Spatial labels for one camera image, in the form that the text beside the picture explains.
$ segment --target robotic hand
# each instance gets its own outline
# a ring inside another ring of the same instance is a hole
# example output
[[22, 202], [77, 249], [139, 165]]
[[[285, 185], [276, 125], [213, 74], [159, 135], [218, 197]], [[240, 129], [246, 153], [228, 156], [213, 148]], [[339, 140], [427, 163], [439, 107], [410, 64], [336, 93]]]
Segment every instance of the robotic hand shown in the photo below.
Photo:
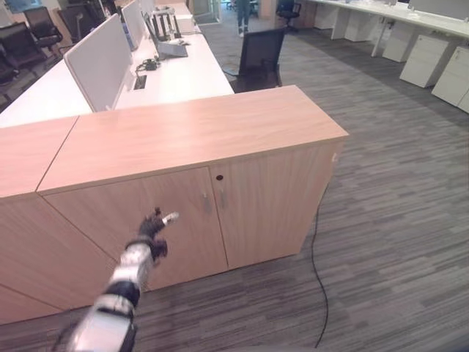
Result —
[[165, 240], [155, 239], [178, 213], [161, 218], [159, 208], [140, 224], [139, 235], [125, 247], [106, 291], [98, 297], [70, 336], [67, 351], [132, 351], [137, 327], [133, 314], [150, 269], [168, 254]]

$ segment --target cabinet door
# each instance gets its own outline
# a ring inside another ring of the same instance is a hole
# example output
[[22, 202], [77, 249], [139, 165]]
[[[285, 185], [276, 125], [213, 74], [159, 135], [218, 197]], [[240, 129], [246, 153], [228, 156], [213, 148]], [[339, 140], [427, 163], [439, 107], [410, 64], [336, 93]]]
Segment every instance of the cabinet door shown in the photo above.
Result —
[[340, 144], [210, 167], [229, 268], [300, 251]]
[[141, 220], [155, 207], [180, 219], [160, 236], [168, 257], [152, 272], [149, 289], [225, 271], [226, 257], [207, 168], [175, 172], [45, 197], [99, 247], [118, 259]]
[[36, 194], [0, 202], [0, 236], [1, 284], [59, 309], [92, 304], [115, 266]]
[[0, 286], [0, 324], [59, 313], [60, 310], [43, 302]]

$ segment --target person's legs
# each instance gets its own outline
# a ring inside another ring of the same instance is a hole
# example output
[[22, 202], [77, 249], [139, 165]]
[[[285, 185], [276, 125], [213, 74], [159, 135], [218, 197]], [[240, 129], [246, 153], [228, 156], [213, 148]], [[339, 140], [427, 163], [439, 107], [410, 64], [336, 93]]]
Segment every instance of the person's legs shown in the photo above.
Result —
[[243, 33], [243, 13], [244, 13], [244, 0], [237, 0], [236, 7], [237, 7], [237, 27], [238, 27], [238, 34], [241, 35]]
[[249, 0], [243, 0], [244, 6], [244, 32], [248, 31], [249, 25], [249, 15], [251, 14], [251, 5], [249, 4]]

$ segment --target white drawer unit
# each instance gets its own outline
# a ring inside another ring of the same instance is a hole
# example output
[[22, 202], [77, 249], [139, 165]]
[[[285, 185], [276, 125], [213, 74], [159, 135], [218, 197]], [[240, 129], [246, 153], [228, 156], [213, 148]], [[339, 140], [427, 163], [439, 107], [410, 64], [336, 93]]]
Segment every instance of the white drawer unit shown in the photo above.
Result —
[[405, 22], [396, 22], [391, 31], [391, 36], [386, 43], [383, 57], [395, 62], [406, 62], [413, 46], [420, 34], [426, 34], [429, 30]]
[[339, 8], [337, 6], [318, 4], [316, 8], [316, 16], [314, 18], [314, 26], [319, 29], [333, 28], [338, 11]]
[[466, 111], [469, 114], [469, 91], [464, 97], [462, 97], [461, 101], [458, 104], [458, 108], [463, 111]]
[[371, 13], [352, 11], [345, 31], [345, 39], [364, 42], [372, 39], [380, 17]]
[[437, 83], [459, 38], [419, 35], [400, 78], [427, 88]]
[[469, 108], [468, 92], [469, 48], [458, 47], [432, 90], [432, 94], [467, 111]]

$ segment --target white partition panel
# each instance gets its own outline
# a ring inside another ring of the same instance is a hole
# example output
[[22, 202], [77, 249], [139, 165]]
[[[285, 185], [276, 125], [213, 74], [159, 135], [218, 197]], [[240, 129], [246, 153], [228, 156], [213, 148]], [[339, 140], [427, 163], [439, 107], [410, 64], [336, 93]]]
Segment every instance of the white partition panel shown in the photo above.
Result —
[[119, 16], [100, 24], [64, 60], [92, 110], [113, 109], [132, 62]]
[[124, 16], [124, 21], [127, 24], [133, 47], [138, 48], [145, 31], [145, 23], [141, 16], [139, 1], [133, 0], [122, 8], [122, 16]]

